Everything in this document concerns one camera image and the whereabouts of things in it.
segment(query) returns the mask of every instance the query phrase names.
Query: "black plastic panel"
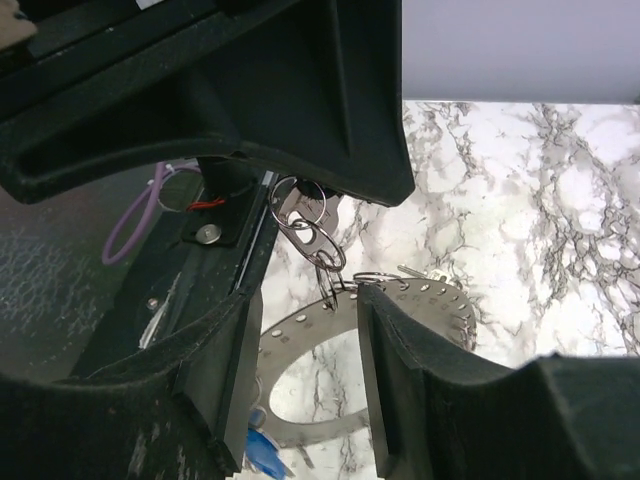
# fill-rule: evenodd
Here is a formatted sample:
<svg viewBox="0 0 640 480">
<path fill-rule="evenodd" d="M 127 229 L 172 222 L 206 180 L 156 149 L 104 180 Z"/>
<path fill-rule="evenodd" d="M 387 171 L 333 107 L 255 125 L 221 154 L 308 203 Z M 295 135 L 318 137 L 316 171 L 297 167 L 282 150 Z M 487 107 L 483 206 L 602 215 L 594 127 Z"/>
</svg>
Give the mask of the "black plastic panel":
<svg viewBox="0 0 640 480">
<path fill-rule="evenodd" d="M 640 478 L 640 359 L 538 358 L 510 370 L 358 292 L 378 475 L 390 480 Z"/>
<path fill-rule="evenodd" d="M 234 17 L 203 10 L 200 21 L 0 123 L 0 184 L 33 203 L 159 160 L 233 156 L 397 205 L 414 188 L 401 126 L 400 7 L 273 0 Z M 134 20 L 111 33 L 133 35 Z"/>
</svg>

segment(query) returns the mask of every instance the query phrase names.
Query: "white marble countertop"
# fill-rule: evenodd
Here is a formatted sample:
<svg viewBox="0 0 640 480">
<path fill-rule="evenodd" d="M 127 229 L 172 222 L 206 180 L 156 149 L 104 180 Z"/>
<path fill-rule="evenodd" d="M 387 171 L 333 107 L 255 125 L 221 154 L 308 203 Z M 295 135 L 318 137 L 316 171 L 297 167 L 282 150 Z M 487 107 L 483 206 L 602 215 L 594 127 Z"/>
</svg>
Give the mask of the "white marble countertop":
<svg viewBox="0 0 640 480">
<path fill-rule="evenodd" d="M 416 191 L 392 209 L 342 201 L 345 278 L 402 263 L 453 274 L 477 308 L 476 353 L 509 367 L 640 355 L 640 107 L 406 102 L 404 126 Z M 282 236 L 263 296 L 265 329 L 320 298 Z M 271 404 L 296 422 L 363 408 L 355 332 L 303 356 Z M 282 454 L 298 479 L 376 478 L 367 430 L 306 454 L 313 469 Z"/>
</svg>

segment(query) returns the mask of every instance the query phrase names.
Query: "key ring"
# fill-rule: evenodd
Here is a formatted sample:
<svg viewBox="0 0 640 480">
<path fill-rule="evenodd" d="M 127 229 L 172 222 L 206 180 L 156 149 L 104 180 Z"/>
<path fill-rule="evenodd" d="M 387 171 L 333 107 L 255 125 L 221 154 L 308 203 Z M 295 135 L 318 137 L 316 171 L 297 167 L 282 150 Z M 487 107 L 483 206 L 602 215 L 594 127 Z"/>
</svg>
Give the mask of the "key ring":
<svg viewBox="0 0 640 480">
<path fill-rule="evenodd" d="M 382 283 L 388 281 L 395 281 L 400 283 L 400 290 L 406 290 L 409 288 L 409 284 L 404 281 L 400 275 L 393 273 L 381 273 L 381 272 L 359 272 L 353 276 L 355 283 Z"/>
<path fill-rule="evenodd" d="M 317 256 L 318 252 L 316 252 L 313 255 L 310 255 L 305 251 L 303 251 L 298 245 L 293 243 L 293 246 L 295 247 L 296 250 L 298 250 L 298 253 L 302 255 L 304 258 L 306 258 L 309 262 L 311 262 L 316 267 L 326 270 L 327 272 L 331 272 L 331 273 L 341 272 L 344 269 L 344 267 L 347 265 L 347 256 L 345 255 L 344 250 L 340 248 L 340 245 L 338 245 L 336 241 L 333 239 L 333 237 L 331 237 L 331 235 L 329 235 L 325 231 L 325 229 L 322 228 L 320 225 L 316 225 L 315 223 L 310 222 L 305 218 L 297 218 L 296 220 L 293 221 L 292 225 L 296 225 L 296 224 L 306 224 L 308 228 L 311 228 L 313 230 L 314 234 L 316 235 L 320 234 L 324 238 L 326 238 L 331 244 L 331 246 L 335 249 L 335 251 L 338 252 L 339 263 L 336 265 L 336 263 L 332 261 L 331 265 L 327 265 L 324 260 L 322 260 L 320 257 Z"/>
<path fill-rule="evenodd" d="M 320 256 L 324 256 L 326 261 L 330 262 L 331 265 L 335 267 L 335 262 L 333 261 L 333 258 L 327 252 L 325 252 L 324 250 L 318 250 L 315 254 L 315 257 L 317 257 L 318 260 L 326 264 L 326 261 L 322 260 Z M 338 280 L 332 280 L 331 272 L 327 271 L 326 269 L 316 265 L 315 270 L 316 270 L 316 280 L 318 281 L 318 286 L 320 287 L 320 294 L 322 295 L 322 300 L 324 300 L 324 304 L 330 310 L 337 309 L 338 308 L 338 297 L 337 297 L 338 292 L 336 292 L 334 285 L 336 283 L 339 285 L 344 285 L 344 280 L 342 279 L 342 275 L 340 274 L 340 272 L 334 273 L 334 275 L 338 277 Z"/>
<path fill-rule="evenodd" d="M 358 284 L 352 280 L 343 280 L 333 282 L 333 287 L 338 288 L 340 291 L 355 292 L 358 290 Z"/>
<path fill-rule="evenodd" d="M 291 222 L 291 224 L 287 223 L 287 221 L 283 221 L 280 219 L 280 217 L 278 216 L 278 214 L 275 211 L 274 205 L 279 203 L 278 198 L 276 198 L 276 192 L 278 191 L 278 189 L 284 185 L 285 182 L 291 181 L 293 180 L 293 185 L 291 185 L 291 190 L 289 190 L 289 192 L 287 193 L 287 195 L 289 195 L 293 189 L 296 186 L 296 183 L 298 183 L 298 179 L 296 177 L 293 176 L 288 176 L 288 177 L 284 177 L 281 178 L 280 180 L 278 180 L 276 182 L 276 184 L 271 188 L 271 192 L 269 193 L 269 210 L 271 211 L 271 215 L 273 216 L 273 218 L 275 219 L 275 221 L 278 223 L 278 225 L 280 225 L 283 228 L 287 228 L 289 230 L 308 230 L 309 228 L 312 228 L 311 226 L 295 226 L 296 225 L 296 221 L 294 220 L 293 222 Z M 318 216 L 318 218 L 316 218 L 314 221 L 311 220 L 307 220 L 307 222 L 312 223 L 314 225 L 318 225 L 318 222 L 320 220 L 322 220 L 322 218 L 324 217 L 324 215 L 327 213 L 327 194 L 324 192 L 324 189 L 320 186 L 319 183 L 311 181 L 311 183 L 313 183 L 316 187 L 318 187 L 318 190 L 320 191 L 320 194 L 322 195 L 322 212 L 320 212 L 320 215 Z"/>
</svg>

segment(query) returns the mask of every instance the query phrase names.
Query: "round metal magnet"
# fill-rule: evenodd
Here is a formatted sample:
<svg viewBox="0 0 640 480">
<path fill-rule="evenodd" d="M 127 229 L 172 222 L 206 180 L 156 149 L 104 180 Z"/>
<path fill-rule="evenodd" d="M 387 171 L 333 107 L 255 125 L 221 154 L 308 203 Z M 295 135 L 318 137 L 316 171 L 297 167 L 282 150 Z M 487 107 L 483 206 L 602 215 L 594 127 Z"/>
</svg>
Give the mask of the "round metal magnet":
<svg viewBox="0 0 640 480">
<path fill-rule="evenodd" d="M 204 225 L 196 233 L 196 241 L 202 245 L 211 245 L 220 240 L 222 230 L 217 225 Z"/>
<path fill-rule="evenodd" d="M 475 348 L 476 319 L 469 300 L 459 289 L 430 279 L 385 282 L 385 293 L 415 321 L 461 348 Z M 284 318 L 262 334 L 257 375 L 262 379 L 260 405 L 267 416 L 264 430 L 283 447 L 310 445 L 355 432 L 368 425 L 366 409 L 334 420 L 293 423 L 278 417 L 270 406 L 271 392 L 287 368 L 321 343 L 357 327 L 353 291 L 337 295 L 337 310 L 315 302 Z"/>
</svg>

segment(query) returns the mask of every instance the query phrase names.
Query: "dark fabric surface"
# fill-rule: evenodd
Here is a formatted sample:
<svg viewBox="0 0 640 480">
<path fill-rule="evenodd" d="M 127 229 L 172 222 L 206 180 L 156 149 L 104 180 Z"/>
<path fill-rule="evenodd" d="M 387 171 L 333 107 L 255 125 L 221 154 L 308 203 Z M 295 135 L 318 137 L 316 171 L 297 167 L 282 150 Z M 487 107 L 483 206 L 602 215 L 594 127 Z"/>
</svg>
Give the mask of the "dark fabric surface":
<svg viewBox="0 0 640 480">
<path fill-rule="evenodd" d="M 3 372 L 39 381 L 68 375 L 134 258 L 105 267 L 102 246 L 152 170 L 114 175 L 36 205 L 0 190 Z"/>
<path fill-rule="evenodd" d="M 0 422 L 11 439 L 10 470 L 25 478 L 224 478 L 172 398 L 172 384 L 179 366 L 209 342 L 228 341 L 224 332 L 244 321 L 251 295 L 234 292 L 189 327 L 90 379 L 37 385 L 0 375 L 3 408 L 15 412 Z M 46 454 L 32 462 L 34 452 Z"/>
</svg>

